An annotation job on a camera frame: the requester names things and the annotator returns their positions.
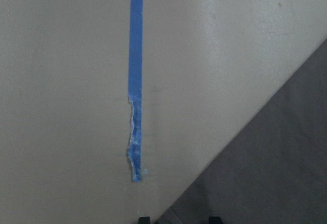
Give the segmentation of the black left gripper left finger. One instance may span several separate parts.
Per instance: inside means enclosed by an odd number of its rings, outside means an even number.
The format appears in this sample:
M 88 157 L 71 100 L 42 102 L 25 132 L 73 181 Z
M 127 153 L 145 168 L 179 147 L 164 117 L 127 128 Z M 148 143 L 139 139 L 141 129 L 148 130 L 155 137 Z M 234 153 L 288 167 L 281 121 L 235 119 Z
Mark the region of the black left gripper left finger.
M 139 217 L 138 224 L 150 224 L 150 216 Z

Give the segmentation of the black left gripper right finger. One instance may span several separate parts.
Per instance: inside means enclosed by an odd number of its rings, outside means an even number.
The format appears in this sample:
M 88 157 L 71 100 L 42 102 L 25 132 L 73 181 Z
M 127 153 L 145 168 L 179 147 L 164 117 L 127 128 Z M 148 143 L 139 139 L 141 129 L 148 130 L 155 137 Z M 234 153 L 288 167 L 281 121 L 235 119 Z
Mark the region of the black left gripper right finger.
M 221 218 L 219 216 L 210 216 L 208 219 L 209 224 L 221 224 Z

